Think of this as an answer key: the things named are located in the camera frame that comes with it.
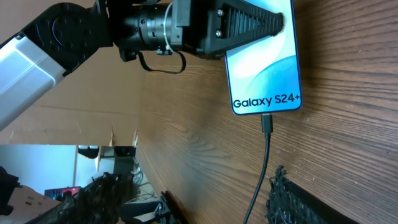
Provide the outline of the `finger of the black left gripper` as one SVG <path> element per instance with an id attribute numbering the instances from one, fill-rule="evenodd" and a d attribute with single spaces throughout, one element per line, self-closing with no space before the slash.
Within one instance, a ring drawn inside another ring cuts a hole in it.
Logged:
<path id="1" fill-rule="evenodd" d="M 275 36 L 284 26 L 283 13 L 270 12 L 242 0 L 215 2 L 214 51 L 226 52 Z"/>

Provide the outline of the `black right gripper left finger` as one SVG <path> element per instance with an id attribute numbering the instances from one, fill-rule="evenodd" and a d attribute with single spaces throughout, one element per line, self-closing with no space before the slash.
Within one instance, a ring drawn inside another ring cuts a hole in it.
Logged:
<path id="1" fill-rule="evenodd" d="M 119 208 L 132 199 L 133 175 L 105 172 L 59 205 L 27 224 L 111 224 L 120 219 Z"/>

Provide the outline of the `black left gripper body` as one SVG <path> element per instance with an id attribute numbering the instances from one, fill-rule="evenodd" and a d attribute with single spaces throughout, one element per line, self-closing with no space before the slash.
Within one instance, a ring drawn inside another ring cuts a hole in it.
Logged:
<path id="1" fill-rule="evenodd" d="M 207 60 L 226 54 L 226 28 L 222 20 L 228 13 L 224 0 L 173 0 L 170 47 Z"/>

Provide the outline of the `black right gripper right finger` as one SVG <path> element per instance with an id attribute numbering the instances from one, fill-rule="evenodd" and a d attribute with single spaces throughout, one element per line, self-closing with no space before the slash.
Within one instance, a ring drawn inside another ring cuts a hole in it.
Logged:
<path id="1" fill-rule="evenodd" d="M 358 224 L 292 182 L 286 174 L 284 166 L 279 166 L 269 179 L 271 191 L 266 202 L 269 224 Z"/>

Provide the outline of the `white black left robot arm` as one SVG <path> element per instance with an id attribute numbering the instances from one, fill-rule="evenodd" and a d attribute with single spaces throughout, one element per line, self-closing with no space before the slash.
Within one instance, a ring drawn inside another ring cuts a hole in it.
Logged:
<path id="1" fill-rule="evenodd" d="M 116 46 L 124 62 L 226 52 L 282 31 L 284 17 L 243 0 L 61 2 L 1 44 L 1 127 L 7 127 L 98 49 Z"/>

